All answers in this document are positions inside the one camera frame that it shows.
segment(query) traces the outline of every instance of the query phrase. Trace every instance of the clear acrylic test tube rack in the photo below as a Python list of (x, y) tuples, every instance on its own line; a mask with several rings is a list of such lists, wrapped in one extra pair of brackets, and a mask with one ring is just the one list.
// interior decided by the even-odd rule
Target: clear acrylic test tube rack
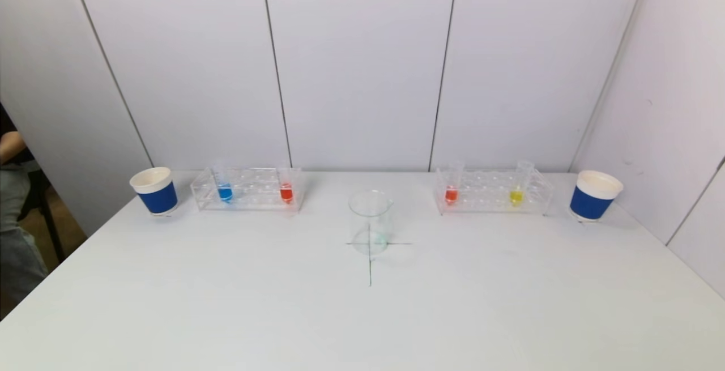
[(546, 215), (554, 194), (554, 186), (533, 169), (523, 201), (515, 205), (510, 192), (516, 187), (516, 170), (464, 170), (455, 202), (451, 202), (446, 201), (446, 191), (450, 191), (448, 174), (436, 169), (435, 197), (441, 214), (513, 212)]
[[(219, 188), (211, 168), (207, 168), (191, 183), (194, 201), (202, 210), (299, 211), (305, 197), (305, 183), (301, 169), (224, 169), (232, 190), (231, 200), (220, 198)], [(292, 200), (288, 198), (292, 186)]]

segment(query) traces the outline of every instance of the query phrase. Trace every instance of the white wall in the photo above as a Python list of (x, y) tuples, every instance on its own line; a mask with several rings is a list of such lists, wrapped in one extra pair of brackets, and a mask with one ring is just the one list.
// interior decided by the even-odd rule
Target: white wall
[(268, 0), (292, 162), (427, 170), (451, 0)]
[(155, 165), (288, 165), (265, 0), (86, 0)]
[(575, 170), (669, 240), (725, 155), (725, 0), (642, 0)]
[(668, 247), (725, 298), (725, 169), (721, 169)]
[(636, 0), (455, 0), (433, 169), (568, 170)]
[(80, 0), (0, 0), (0, 98), (83, 231), (151, 166)]

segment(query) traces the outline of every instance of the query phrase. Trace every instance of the red liquid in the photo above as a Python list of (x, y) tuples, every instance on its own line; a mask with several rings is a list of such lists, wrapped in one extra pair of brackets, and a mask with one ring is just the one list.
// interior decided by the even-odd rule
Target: red liquid
[(453, 185), (449, 185), (448, 188), (446, 188), (446, 203), (451, 205), (455, 203), (456, 200), (458, 200), (458, 189), (453, 187)]
[(279, 186), (279, 195), (282, 196), (282, 201), (285, 201), (285, 203), (292, 203), (292, 185), (288, 182), (282, 183)]

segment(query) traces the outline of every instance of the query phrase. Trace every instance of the paper cup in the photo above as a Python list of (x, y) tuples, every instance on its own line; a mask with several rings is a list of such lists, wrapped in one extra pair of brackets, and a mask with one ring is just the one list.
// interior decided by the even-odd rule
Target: paper cup
[(584, 170), (579, 173), (569, 208), (579, 221), (597, 221), (623, 189), (624, 185), (608, 174)]
[(129, 183), (152, 215), (170, 213), (178, 204), (171, 170), (167, 167), (143, 170), (134, 175)]

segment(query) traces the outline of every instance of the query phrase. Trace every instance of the person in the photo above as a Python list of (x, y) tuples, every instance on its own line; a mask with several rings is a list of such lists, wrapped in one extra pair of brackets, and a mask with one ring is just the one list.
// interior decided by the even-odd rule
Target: person
[(33, 235), (18, 225), (31, 188), (22, 164), (33, 160), (0, 103), (0, 289), (20, 303), (45, 279), (48, 270)]

